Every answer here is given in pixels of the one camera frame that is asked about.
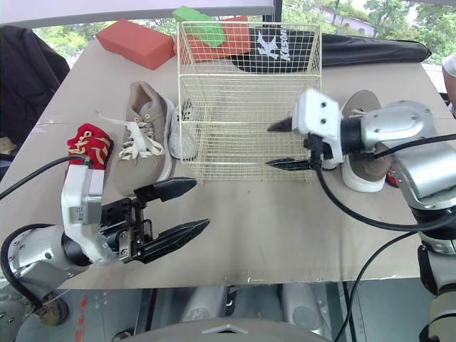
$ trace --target gray tabletop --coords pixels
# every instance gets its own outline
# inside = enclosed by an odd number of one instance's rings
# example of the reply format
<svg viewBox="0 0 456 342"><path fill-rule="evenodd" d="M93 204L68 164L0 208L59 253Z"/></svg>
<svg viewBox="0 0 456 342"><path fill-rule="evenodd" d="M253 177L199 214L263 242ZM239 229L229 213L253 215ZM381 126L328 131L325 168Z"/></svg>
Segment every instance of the gray tabletop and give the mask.
<svg viewBox="0 0 456 342"><path fill-rule="evenodd" d="M177 60L151 71L109 53L97 41L82 53L29 135L0 184L5 189L46 162L67 154L66 141L82 123L104 129L117 143L123 128L96 113L125 118L129 85L147 81L177 102ZM339 103L360 89L374 91L382 104L416 100L434 114L437 131L456 131L454 120L419 63L326 68L323 91ZM30 223L61 224L60 195L66 166L38 176L0 203L0 240ZM188 175L177 163L175 175ZM385 222L411 223L400 191L385 186L377 194L348 189L340 171L326 174L339 199L349 207ZM121 196L108 168L103 202ZM195 219L210 218L206 230L185 247L148 265L139 262L92 266L64 288L140 288L290 281L354 279L380 245L398 235L366 226L330 203L314 179L294 181L206 182L166 203L145 210L154 233ZM366 278L418 276L417 237L386 250Z"/></svg>

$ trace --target white wire basket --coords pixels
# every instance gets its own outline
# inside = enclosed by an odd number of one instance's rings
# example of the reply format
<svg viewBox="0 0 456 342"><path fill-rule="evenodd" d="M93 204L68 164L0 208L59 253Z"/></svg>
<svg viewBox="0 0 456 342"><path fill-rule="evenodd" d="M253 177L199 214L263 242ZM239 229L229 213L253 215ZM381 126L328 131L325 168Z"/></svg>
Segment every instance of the white wire basket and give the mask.
<svg viewBox="0 0 456 342"><path fill-rule="evenodd" d="M305 90L321 89L320 28L218 23L225 42L216 48L202 42L215 33L201 32L214 22L188 21L177 27L180 148L191 151L182 163L200 181L309 180L309 171L265 164L309 157L302 136L267 128L291 116Z"/></svg>

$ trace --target beige sneaker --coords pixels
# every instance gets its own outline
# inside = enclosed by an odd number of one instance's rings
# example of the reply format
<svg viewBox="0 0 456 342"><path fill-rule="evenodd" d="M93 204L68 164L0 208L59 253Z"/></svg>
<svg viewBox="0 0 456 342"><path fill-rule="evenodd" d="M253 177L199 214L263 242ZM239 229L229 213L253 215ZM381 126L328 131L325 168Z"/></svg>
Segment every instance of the beige sneaker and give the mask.
<svg viewBox="0 0 456 342"><path fill-rule="evenodd" d="M342 115L349 118L353 115L364 115L381 105L377 96L369 90L360 90L342 107ZM391 166L391 156L371 161L354 161L353 156L345 156L342 164L343 182L359 192L377 192L385 184L385 176Z"/></svg>
<svg viewBox="0 0 456 342"><path fill-rule="evenodd" d="M134 196L134 190L170 176L172 158L167 136L175 108L146 82L132 83L130 92L127 121L101 115L127 128L114 170L114 183L125 196Z"/></svg>

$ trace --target white sole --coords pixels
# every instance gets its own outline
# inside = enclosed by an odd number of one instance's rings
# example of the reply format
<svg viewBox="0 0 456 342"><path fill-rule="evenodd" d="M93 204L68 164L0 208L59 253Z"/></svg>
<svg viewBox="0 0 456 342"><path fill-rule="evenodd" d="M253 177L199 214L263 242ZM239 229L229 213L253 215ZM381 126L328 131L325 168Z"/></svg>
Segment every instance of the white sole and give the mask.
<svg viewBox="0 0 456 342"><path fill-rule="evenodd" d="M385 178L386 175L377 182L369 182L368 180L358 177L351 168L349 157L345 156L345 160L342 164L342 180L350 189L358 192L379 192L385 184Z"/></svg>
<svg viewBox="0 0 456 342"><path fill-rule="evenodd" d="M161 180L167 180L168 177L171 175L171 170L172 170L172 158L170 154L170 149L168 148L168 136L170 135L170 126L171 126L171 118L172 118L172 112L174 111L174 108L176 107L171 100L168 100L167 98L164 98L167 106L167 111L166 111L166 122L165 122L165 138L164 138L164 149L165 149L165 164L163 165L163 171L161 175L158 177L157 182Z"/></svg>

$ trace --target sneaker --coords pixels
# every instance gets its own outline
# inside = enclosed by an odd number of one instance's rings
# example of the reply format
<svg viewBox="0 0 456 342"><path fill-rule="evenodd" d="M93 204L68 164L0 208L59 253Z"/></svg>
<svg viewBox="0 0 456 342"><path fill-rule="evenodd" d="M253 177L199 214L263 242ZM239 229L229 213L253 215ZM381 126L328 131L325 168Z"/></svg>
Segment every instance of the sneaker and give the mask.
<svg viewBox="0 0 456 342"><path fill-rule="evenodd" d="M195 112L193 111L190 100L184 101L181 110L182 121L195 121ZM171 119L171 132L168 140L170 153L176 159L191 160L196 155L196 129L181 126L182 128L182 152L180 148L180 125L179 125L179 108L174 109Z"/></svg>
<svg viewBox="0 0 456 342"><path fill-rule="evenodd" d="M115 165L114 183L120 194L134 196L134 190L166 180L172 158L168 150L170 118L174 103L163 98L146 82L130 86L127 121L102 118L126 127Z"/></svg>
<svg viewBox="0 0 456 342"><path fill-rule="evenodd" d="M67 141L68 155L86 155L92 160L94 170L106 168L113 146L109 135L90 123L81 125L76 136ZM81 165L82 160L70 160L69 163Z"/></svg>
<svg viewBox="0 0 456 342"><path fill-rule="evenodd" d="M344 118L349 118L380 108L380 102L374 93L369 90L360 90L343 105L342 115ZM342 179L348 187L355 191L378 192L385 184L386 173L390 166L390 156L369 162L354 162L353 156L345 156L342 164Z"/></svg>

